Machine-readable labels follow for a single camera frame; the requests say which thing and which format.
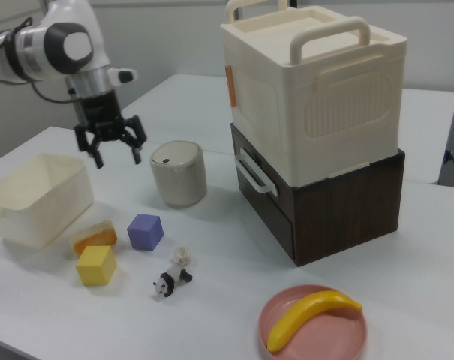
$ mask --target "white table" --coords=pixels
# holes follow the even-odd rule
[[[202,142],[206,150],[233,154],[228,99],[224,77],[178,74],[127,106],[124,113],[140,115],[151,141]],[[437,183],[453,113],[453,92],[404,89],[398,147],[406,154],[405,180]]]
[[[188,114],[209,112],[190,107]],[[170,140],[143,114],[151,141]],[[214,121],[184,114],[178,131]],[[228,119],[218,122],[230,137]],[[39,152],[85,158],[95,192],[95,203],[43,250],[0,238],[0,343],[42,360],[261,359],[263,305],[285,288],[323,284],[363,303],[362,359],[454,359],[454,188],[406,181],[397,232],[297,268],[239,192],[233,156],[221,153],[227,141],[212,141],[215,134],[189,134],[208,150],[208,193],[182,210],[156,191],[148,165],[154,142],[138,166],[125,145],[103,144],[98,170],[77,151],[72,131],[52,127],[0,159],[1,178]],[[129,244],[126,227],[137,213],[161,217],[165,237],[154,251]],[[108,286],[84,287],[68,239],[104,218],[119,235],[118,268]],[[191,249],[194,280],[157,302],[152,282],[179,245]]]

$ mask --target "panda figurine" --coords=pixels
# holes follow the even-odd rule
[[[158,298],[167,298],[172,295],[173,290],[175,289],[175,284],[180,280],[184,280],[186,283],[189,283],[193,279],[193,276],[191,276],[191,274],[189,274],[185,269],[189,262],[190,251],[186,246],[181,246],[175,249],[173,254],[174,265],[162,273],[159,279],[153,283]]]

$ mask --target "yellow banana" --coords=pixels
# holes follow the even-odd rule
[[[362,305],[335,290],[314,292],[301,298],[274,324],[266,341],[266,348],[271,353],[279,351],[307,320],[322,311],[338,308],[361,311]]]

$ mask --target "drawer handle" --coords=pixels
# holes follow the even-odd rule
[[[265,184],[264,186],[260,186],[255,179],[250,175],[250,173],[247,171],[247,169],[242,165],[240,161],[244,161],[247,163],[247,165],[250,166],[252,171],[262,180],[262,182]],[[277,196],[277,187],[275,184],[273,184],[272,180],[262,171],[262,169],[253,161],[253,159],[250,157],[250,155],[247,154],[247,152],[241,148],[240,149],[240,154],[235,156],[235,165],[238,170],[244,175],[244,177],[248,180],[250,185],[258,192],[261,194],[264,193],[269,193],[272,192],[273,195]]]

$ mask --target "pink plate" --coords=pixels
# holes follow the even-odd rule
[[[354,360],[367,340],[367,323],[361,311],[329,310],[307,321],[280,351],[271,354],[266,339],[281,315],[297,300],[317,291],[333,290],[321,285],[301,285],[272,297],[258,320],[261,347],[274,360]]]

